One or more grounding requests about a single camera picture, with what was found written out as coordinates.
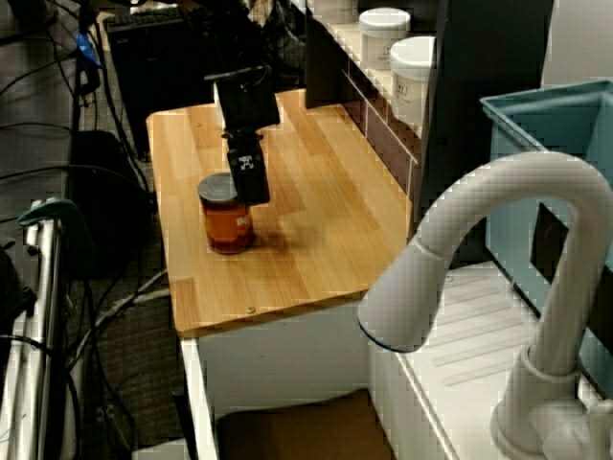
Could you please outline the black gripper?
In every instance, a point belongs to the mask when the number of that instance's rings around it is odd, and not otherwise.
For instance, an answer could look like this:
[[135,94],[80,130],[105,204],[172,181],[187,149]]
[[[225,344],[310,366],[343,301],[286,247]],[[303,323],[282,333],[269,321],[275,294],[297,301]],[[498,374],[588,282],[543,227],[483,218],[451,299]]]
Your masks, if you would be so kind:
[[269,187],[260,144],[263,136],[253,129],[225,129],[222,138],[227,142],[238,200],[244,205],[268,203]]

